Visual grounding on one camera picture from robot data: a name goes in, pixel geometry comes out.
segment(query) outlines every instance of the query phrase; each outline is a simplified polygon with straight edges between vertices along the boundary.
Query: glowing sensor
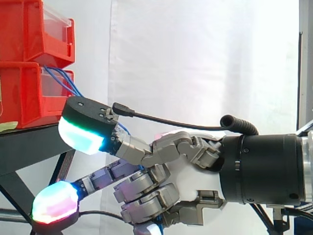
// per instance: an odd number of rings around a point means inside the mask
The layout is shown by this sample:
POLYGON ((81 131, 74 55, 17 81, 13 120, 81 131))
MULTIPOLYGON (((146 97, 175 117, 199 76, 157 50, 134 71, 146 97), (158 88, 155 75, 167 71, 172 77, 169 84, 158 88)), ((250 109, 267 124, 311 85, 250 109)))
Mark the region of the glowing sensor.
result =
POLYGON ((59 181, 43 189, 33 202, 33 220, 50 224, 77 211, 77 190, 68 182, 59 181))
POLYGON ((59 133, 65 143, 88 155, 97 153, 104 140, 104 137, 77 127, 63 117, 59 122, 59 133))

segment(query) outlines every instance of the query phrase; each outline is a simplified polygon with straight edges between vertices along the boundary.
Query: black cylindrical robot wrist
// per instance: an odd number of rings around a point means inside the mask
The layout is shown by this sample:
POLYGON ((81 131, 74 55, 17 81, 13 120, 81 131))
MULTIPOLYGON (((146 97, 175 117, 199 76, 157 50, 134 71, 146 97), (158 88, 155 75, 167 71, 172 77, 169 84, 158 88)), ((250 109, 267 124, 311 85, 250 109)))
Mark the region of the black cylindrical robot wrist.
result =
POLYGON ((229 202, 299 205, 305 200, 302 140, 296 135, 225 137, 220 180, 229 202))

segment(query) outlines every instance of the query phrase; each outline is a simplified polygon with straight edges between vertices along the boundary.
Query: green light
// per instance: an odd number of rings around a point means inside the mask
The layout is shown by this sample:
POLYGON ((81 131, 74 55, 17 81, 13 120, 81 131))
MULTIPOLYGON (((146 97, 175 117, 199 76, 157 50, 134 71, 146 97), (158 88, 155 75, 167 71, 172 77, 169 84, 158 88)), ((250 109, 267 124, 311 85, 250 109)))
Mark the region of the green light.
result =
POLYGON ((97 153, 104 140, 103 137, 77 127, 63 117, 59 122, 59 133, 65 143, 88 155, 97 153))

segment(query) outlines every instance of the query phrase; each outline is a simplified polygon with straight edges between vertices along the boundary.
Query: black cable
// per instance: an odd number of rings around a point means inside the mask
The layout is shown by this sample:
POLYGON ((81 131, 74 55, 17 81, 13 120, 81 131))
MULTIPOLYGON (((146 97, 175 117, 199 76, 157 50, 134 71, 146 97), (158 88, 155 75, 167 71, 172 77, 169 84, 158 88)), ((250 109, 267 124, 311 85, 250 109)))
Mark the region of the black cable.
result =
POLYGON ((265 210, 263 209, 263 207, 260 204, 256 204, 256 207, 260 210, 260 212, 262 213, 264 219, 267 221, 268 224, 271 225, 271 227, 274 228, 273 223, 271 222, 271 220, 268 217, 268 214, 265 212, 265 210))
POLYGON ((250 122, 241 120, 239 118, 236 118, 232 115, 225 115, 221 118, 220 124, 221 126, 217 127, 209 127, 209 126, 197 126, 197 125, 191 125, 191 124, 185 124, 181 122, 176 122, 176 121, 170 121, 158 117, 153 117, 145 114, 140 114, 136 113, 135 110, 130 109, 129 107, 119 104, 119 103, 114 103, 112 106, 113 111, 121 116, 125 117, 137 117, 137 118, 142 118, 150 121, 155 121, 167 125, 172 125, 172 126, 178 126, 182 128, 190 128, 190 129, 195 129, 195 130, 205 130, 205 131, 231 131, 235 133, 241 133, 244 135, 258 135, 258 130, 254 125, 252 125, 250 122))
POLYGON ((262 212, 259 210, 259 208, 255 204, 250 204, 250 206, 254 209, 254 211, 257 213, 257 215, 260 217, 268 231, 273 231, 274 230, 274 225, 272 224, 271 221, 267 221, 267 219, 264 217, 262 212))
POLYGON ((310 213, 307 213, 305 211, 301 211, 295 208, 285 208, 282 210, 282 214, 284 215, 291 215, 291 216, 300 216, 309 220, 313 221, 313 215, 310 213))
POLYGON ((113 213, 110 213, 110 212, 104 212, 104 211, 83 211, 83 212, 79 212, 79 217, 82 216, 82 215, 86 215, 86 214, 101 214, 101 215, 106 215, 106 216, 109 216, 109 217, 112 217, 112 218, 115 218, 115 219, 119 219, 121 221, 124 222, 123 218, 117 214, 113 214, 113 213))
POLYGON ((182 128, 195 129, 195 130, 206 130, 206 131, 225 131, 225 130, 227 130, 225 127, 220 127, 220 126, 218 126, 218 127, 197 126, 197 125, 185 124, 185 123, 176 122, 176 121, 165 120, 165 119, 161 119, 158 117, 152 117, 149 115, 139 114, 139 113, 134 113, 134 117, 142 118, 142 119, 146 119, 146 120, 150 120, 150 121, 155 121, 155 122, 159 122, 159 123, 163 123, 163 124, 167 124, 167 125, 178 126, 178 127, 182 127, 182 128))

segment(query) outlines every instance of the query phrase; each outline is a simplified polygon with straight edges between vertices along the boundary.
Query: coiled black cable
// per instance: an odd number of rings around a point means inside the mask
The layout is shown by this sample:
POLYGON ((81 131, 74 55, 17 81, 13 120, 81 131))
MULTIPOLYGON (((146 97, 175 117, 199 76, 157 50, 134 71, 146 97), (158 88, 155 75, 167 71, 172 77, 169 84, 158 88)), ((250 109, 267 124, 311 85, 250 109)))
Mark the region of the coiled black cable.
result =
POLYGON ((220 124, 222 127, 226 128, 226 130, 231 132, 241 133, 248 136, 256 136, 259 134, 258 129, 256 129, 252 123, 236 118, 232 115, 223 116, 220 124))

